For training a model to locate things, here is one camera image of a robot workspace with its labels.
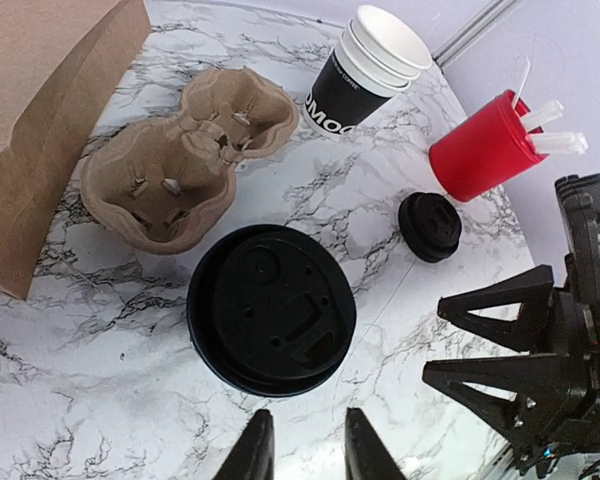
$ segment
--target red cup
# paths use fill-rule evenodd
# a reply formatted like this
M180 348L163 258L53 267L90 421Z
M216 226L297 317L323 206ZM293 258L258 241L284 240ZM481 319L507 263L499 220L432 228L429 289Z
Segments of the red cup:
M529 107L507 90L487 103L429 150L431 167L444 189L468 202L544 160L520 117Z

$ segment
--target marble surface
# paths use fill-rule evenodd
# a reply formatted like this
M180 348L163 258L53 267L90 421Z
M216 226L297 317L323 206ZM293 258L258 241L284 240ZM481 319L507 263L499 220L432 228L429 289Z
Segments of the marble surface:
M85 152L127 123L177 109L207 67L248 65L300 104L339 30L315 21L182 1L148 3L153 32ZM193 251L162 258L121 243L67 188L27 303L0 295L0 480L210 479L252 413L276 422L276 478L344 479L347 407L362 407L410 479L468 479L498 435L421 381L427 360L498 350L437 319L440 296L532 265L497 190L461 207L459 252L438 265L401 240L399 202L439 191L428 146L463 120L434 68L341 142L301 124L268 159L239 168L238 197ZM187 284L199 258L238 227L309 233L340 262L359 310L353 346L326 384L283 400L216 378L189 342Z

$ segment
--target black and white paper cup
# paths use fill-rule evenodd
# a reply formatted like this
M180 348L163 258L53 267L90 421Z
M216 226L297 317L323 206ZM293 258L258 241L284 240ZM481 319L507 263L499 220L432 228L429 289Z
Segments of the black and white paper cup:
M401 49L405 39L411 45ZM405 52L419 61L405 59ZM431 63L422 40L402 21L377 7L362 6L311 88L303 117L322 135L346 135L391 98L406 91Z

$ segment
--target white wall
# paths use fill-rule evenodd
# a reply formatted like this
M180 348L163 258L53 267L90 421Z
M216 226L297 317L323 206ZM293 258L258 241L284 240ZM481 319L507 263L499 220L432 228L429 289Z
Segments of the white wall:
M490 0L229 0L279 12L294 13L345 25L365 3L384 8L400 17L427 43L440 48Z
M600 0L526 0L445 68L468 113L506 88L518 88L524 54L532 71L522 97L533 108L553 98L565 117L547 130L587 135L584 156L555 155L510 181L507 192L536 263L563 269L567 252L553 182L600 172Z

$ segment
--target black cup lid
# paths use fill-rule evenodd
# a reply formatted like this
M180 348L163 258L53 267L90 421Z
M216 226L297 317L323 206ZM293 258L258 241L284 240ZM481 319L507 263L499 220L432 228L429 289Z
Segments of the black cup lid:
M442 195L421 192L410 195L400 205L398 220L407 245L420 259L437 263L458 250L462 222Z
M335 259L286 227L233 232L204 256L187 298L191 339L223 380L262 396L326 381L353 338L356 309Z

